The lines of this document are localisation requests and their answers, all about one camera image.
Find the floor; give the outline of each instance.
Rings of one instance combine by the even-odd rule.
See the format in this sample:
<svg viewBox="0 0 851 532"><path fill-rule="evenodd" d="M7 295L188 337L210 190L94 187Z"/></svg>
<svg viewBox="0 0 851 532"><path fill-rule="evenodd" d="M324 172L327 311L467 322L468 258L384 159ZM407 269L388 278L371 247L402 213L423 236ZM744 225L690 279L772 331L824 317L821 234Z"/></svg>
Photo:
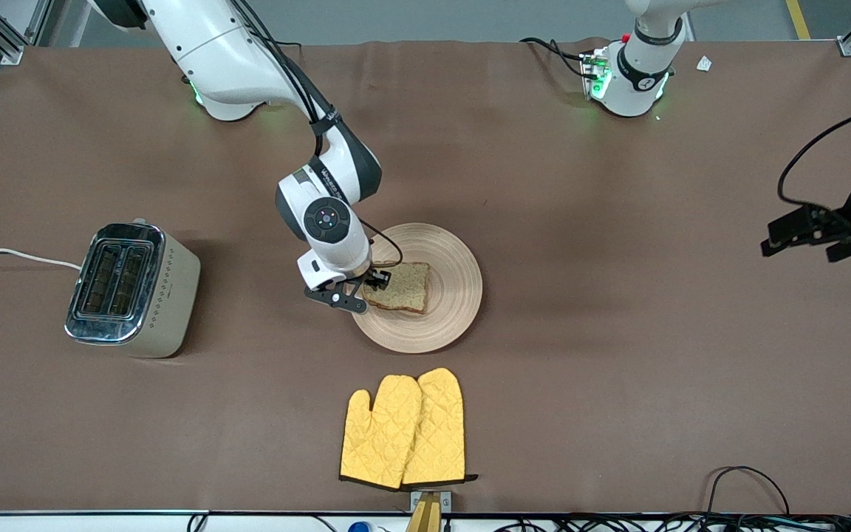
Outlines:
<svg viewBox="0 0 851 532"><path fill-rule="evenodd" d="M851 27L851 2L799 0L810 36L831 38ZM517 41L538 36L577 41L615 37L632 29L621 0L251 0L279 40L304 44L364 41ZM787 4L796 0L742 0L695 10L699 41L782 41L797 38ZM65 0L51 45L158 47L146 35L122 33L85 0ZM447 14L456 13L449 18Z"/></svg>

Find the bread slice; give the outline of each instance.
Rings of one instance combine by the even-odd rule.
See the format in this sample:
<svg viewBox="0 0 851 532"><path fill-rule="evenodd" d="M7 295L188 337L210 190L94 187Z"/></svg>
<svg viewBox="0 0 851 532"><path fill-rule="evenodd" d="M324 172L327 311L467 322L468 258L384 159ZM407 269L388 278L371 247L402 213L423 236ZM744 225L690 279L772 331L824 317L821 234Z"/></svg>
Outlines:
<svg viewBox="0 0 851 532"><path fill-rule="evenodd" d="M392 268L383 268L392 273L385 290L363 287L363 298L367 303L383 310L408 310L411 313L426 313L426 279L429 266L425 262L403 262Z"/></svg>

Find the stainless steel toaster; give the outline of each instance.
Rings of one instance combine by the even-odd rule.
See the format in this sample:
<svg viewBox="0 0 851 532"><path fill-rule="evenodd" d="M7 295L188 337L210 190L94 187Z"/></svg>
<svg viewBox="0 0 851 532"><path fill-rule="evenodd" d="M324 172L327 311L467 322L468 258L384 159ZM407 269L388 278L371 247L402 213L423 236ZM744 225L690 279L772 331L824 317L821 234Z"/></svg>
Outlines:
<svg viewBox="0 0 851 532"><path fill-rule="evenodd" d="M64 330L82 344L168 357L185 337L199 259L144 219L111 223L91 241Z"/></svg>

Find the table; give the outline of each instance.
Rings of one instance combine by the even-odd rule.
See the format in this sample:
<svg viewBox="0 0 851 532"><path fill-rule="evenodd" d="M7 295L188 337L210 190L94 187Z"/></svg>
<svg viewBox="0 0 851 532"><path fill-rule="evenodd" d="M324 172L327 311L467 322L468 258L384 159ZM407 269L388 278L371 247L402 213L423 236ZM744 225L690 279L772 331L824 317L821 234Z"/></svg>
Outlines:
<svg viewBox="0 0 851 532"><path fill-rule="evenodd" d="M476 323L397 356L304 299L271 205L313 147L297 111L219 123L165 50L30 48L0 73L0 246L79 260L142 216L203 266L182 353L140 361L65 336L73 270L0 256L0 509L405 508L337 481L347 398L446 366L482 475L462 511L698 509L744 463L795 512L851 512L851 260L759 253L781 168L851 115L834 43L686 44L635 119L526 44L294 58L383 164L358 213L472 248ZM790 194L844 201L851 126L794 173ZM742 476L716 509L778 511Z"/></svg>

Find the white cord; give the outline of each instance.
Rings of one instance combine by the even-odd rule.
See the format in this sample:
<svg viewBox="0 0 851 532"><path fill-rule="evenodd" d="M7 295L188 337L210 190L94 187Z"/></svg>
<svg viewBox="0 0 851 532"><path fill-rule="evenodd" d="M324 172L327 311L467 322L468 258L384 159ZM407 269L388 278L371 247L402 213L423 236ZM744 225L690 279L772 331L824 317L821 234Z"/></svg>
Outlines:
<svg viewBox="0 0 851 532"><path fill-rule="evenodd" d="M51 260L44 259L44 257L28 255L28 253L22 253L21 251L15 251L13 249L0 248L0 253L9 253L10 255L20 256L22 259L31 259L37 260L37 262L47 262L48 264L57 264L58 266L67 266L68 268L74 268L80 272L81 266L77 264L72 264L70 262L64 262L63 260Z"/></svg>

